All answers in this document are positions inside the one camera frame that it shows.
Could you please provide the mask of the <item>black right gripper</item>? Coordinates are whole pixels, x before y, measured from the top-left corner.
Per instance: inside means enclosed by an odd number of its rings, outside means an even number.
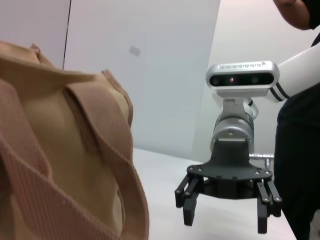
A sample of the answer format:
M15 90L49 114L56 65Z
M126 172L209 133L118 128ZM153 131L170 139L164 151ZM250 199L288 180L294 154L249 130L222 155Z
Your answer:
M257 198L257 232L266 234L268 217L282 214L282 198L272 172L250 163L248 141L216 140L210 160L187 168L174 191L175 206L182 208L184 225L192 225L199 194L222 199Z

